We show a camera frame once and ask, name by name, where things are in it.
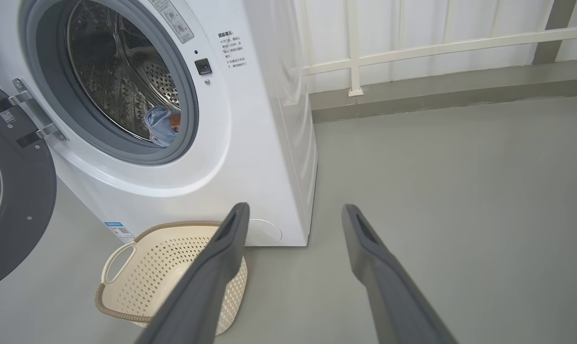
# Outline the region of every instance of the beige plastic basket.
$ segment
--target beige plastic basket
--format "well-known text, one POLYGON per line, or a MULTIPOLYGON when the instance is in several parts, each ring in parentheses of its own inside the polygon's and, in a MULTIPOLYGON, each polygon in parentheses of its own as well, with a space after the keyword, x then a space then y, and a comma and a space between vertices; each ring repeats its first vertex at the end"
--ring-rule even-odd
MULTIPOLYGON (((208 244, 220 222, 173 222, 148 229, 108 258, 96 292, 96 307, 103 314, 145 327, 163 305, 176 283, 208 244), (118 274, 108 280, 108 269, 119 253, 133 253, 118 274)), ((216 335, 225 332, 240 309, 248 272, 246 262, 227 284, 216 335)))

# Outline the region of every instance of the basket handle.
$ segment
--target basket handle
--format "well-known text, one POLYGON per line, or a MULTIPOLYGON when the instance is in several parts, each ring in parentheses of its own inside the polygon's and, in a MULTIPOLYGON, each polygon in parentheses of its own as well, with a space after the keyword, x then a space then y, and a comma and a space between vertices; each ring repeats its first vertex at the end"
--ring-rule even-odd
POLYGON ((101 271, 101 283, 103 283, 104 285, 109 285, 110 283, 114 282, 114 280, 117 279, 117 277, 121 274, 121 272, 123 272, 123 269, 125 268, 125 266, 127 266, 127 263, 129 263, 129 261, 131 260, 131 257, 133 257, 135 253, 136 253, 136 242, 134 242, 134 241, 128 242, 127 244, 124 244, 123 246, 117 248, 115 252, 112 252, 112 255, 110 257, 108 257, 108 260, 104 264, 104 268, 101 271), (129 256, 127 261, 125 261, 125 264, 123 264, 123 266, 121 267, 121 270, 119 270, 117 272, 117 274, 111 280, 108 280, 108 270, 110 270, 110 266, 112 265, 112 262, 114 261, 114 259, 116 259, 116 257, 121 252, 127 250, 127 248, 129 248, 129 247, 134 248, 133 252, 129 256))

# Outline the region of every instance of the white railing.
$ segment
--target white railing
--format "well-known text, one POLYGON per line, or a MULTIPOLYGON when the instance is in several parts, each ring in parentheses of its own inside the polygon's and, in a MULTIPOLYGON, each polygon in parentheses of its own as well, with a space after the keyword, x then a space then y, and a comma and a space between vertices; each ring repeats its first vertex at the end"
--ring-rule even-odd
MULTIPOLYGON (((470 50, 479 50, 487 48, 497 48, 500 46, 521 45, 529 43, 539 43, 548 41, 561 41, 565 39, 577 39, 577 27, 546 30, 546 24, 554 0, 548 0, 544 14, 542 15, 539 26, 536 32, 525 32, 514 35, 505 35, 498 37, 498 28, 500 26, 501 7, 506 0, 496 0, 494 7, 494 15, 492 26, 490 28, 490 37, 482 39, 471 39, 468 41, 450 42, 450 29, 454 24, 455 0, 448 0, 446 8, 446 22, 444 25, 443 43, 429 46, 418 46, 416 48, 404 48, 405 46, 405 2, 407 0, 399 0, 399 31, 398 31, 398 49, 385 53, 361 56, 359 53, 359 31, 358 31, 358 15, 357 15, 357 0, 348 1, 348 46, 350 57, 339 61, 332 61, 327 63, 308 65, 303 68, 304 75, 319 74, 331 72, 333 70, 350 69, 351 88, 348 96, 360 96, 363 94, 361 88, 359 67, 364 65, 376 65, 379 63, 388 63, 391 61, 399 61, 404 59, 413 59, 416 57, 433 56, 439 54, 468 52, 470 50)), ((305 39, 308 42, 310 37, 310 28, 305 27, 305 39)))

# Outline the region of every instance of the washing machine door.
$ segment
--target washing machine door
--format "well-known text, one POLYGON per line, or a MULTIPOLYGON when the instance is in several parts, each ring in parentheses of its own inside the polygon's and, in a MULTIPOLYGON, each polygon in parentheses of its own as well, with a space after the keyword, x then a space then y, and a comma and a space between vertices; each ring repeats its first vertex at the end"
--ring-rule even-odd
POLYGON ((0 90, 0 281, 38 244, 55 205, 48 146, 14 98, 0 90))

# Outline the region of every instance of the door hinge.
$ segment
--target door hinge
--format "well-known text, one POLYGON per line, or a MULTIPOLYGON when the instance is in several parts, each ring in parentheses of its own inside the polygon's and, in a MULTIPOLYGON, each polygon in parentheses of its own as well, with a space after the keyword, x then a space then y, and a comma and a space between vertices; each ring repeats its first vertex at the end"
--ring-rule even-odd
POLYGON ((38 140, 42 140, 51 134, 53 134, 53 136, 55 136, 58 140, 67 140, 67 137, 64 135, 64 133, 59 130, 59 127, 53 123, 53 120, 50 118, 50 116, 47 115, 40 104, 38 104, 38 101, 29 91, 25 81, 23 81, 21 78, 16 78, 13 80, 13 85, 15 85, 15 88, 19 93, 15 96, 0 99, 0 113, 7 111, 11 107, 15 107, 19 104, 27 102, 31 109, 31 113, 38 119, 39 123, 42 124, 42 128, 18 139, 17 143, 22 146, 22 148, 26 148, 27 146, 35 143, 38 140))

